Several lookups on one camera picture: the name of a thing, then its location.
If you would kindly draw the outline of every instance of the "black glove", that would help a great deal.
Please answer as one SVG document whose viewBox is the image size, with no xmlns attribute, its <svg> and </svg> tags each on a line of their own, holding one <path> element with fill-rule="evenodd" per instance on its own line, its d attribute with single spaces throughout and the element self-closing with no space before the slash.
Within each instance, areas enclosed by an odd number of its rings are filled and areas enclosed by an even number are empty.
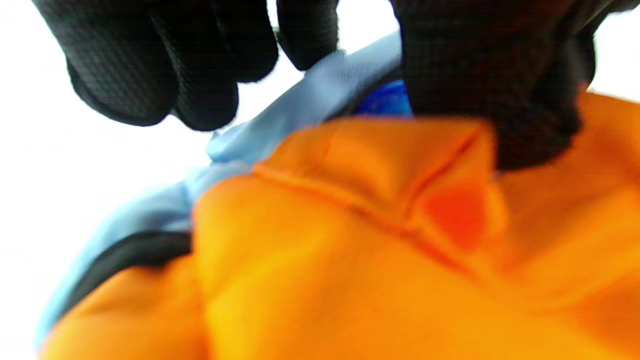
<svg viewBox="0 0 640 360">
<path fill-rule="evenodd" d="M 228 124 L 237 83 L 271 72 L 278 47 L 266 0 L 33 0 L 67 57 L 80 98 L 150 126 L 173 113 L 192 129 Z M 338 41 L 337 0 L 279 0 L 279 41 L 306 70 Z"/>
<path fill-rule="evenodd" d="M 579 85 L 593 80 L 593 35 L 640 0 L 392 0 L 415 113 L 493 121 L 498 167 L 541 165 L 580 129 Z"/>
</svg>

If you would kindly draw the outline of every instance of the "black trim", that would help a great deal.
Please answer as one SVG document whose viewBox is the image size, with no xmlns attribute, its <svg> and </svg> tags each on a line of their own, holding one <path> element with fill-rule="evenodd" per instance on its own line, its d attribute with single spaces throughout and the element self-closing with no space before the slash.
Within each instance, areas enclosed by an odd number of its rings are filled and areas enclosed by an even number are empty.
<svg viewBox="0 0 640 360">
<path fill-rule="evenodd" d="M 147 232 L 118 241 L 89 266 L 67 299 L 58 319 L 118 272 L 133 266 L 162 267 L 189 253 L 190 233 Z"/>
</svg>

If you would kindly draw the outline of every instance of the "orange fabric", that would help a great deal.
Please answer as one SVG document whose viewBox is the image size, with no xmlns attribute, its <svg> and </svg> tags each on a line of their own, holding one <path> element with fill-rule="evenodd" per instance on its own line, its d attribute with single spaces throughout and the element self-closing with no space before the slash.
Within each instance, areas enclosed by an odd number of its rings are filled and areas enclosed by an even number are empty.
<svg viewBox="0 0 640 360">
<path fill-rule="evenodd" d="M 183 257 L 116 274 L 62 319 L 42 359 L 210 359 L 194 268 Z"/>
<path fill-rule="evenodd" d="M 200 199 L 192 256 L 107 282 L 45 358 L 640 358 L 640 106 L 580 105 L 566 156 L 500 178 L 474 119 L 299 132 Z"/>
</svg>

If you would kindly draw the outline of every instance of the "blue plastic cap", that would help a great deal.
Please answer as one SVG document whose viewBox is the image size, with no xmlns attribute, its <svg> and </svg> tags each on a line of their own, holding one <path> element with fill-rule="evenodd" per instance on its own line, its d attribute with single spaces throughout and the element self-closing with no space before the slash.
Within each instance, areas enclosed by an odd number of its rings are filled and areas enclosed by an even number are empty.
<svg viewBox="0 0 640 360">
<path fill-rule="evenodd" d="M 412 117 L 413 110 L 404 81 L 394 81 L 375 90 L 362 102 L 356 114 Z"/>
</svg>

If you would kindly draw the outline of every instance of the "white background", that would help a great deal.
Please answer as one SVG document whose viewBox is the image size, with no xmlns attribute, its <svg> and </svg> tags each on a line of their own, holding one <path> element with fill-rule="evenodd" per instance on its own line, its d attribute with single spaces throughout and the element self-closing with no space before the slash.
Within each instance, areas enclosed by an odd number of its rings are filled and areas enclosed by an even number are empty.
<svg viewBox="0 0 640 360">
<path fill-rule="evenodd" d="M 385 0 L 342 0 L 339 11 L 348 51 L 397 29 Z M 640 100 L 638 34 L 640 12 L 601 28 L 597 90 Z M 282 59 L 270 77 L 242 86 L 238 120 L 300 77 Z M 0 0 L 0 95 L 0 359 L 33 359 L 39 312 L 96 225 L 140 190 L 205 165 L 209 135 L 175 119 L 141 129 L 93 112 L 27 0 Z"/>
</svg>

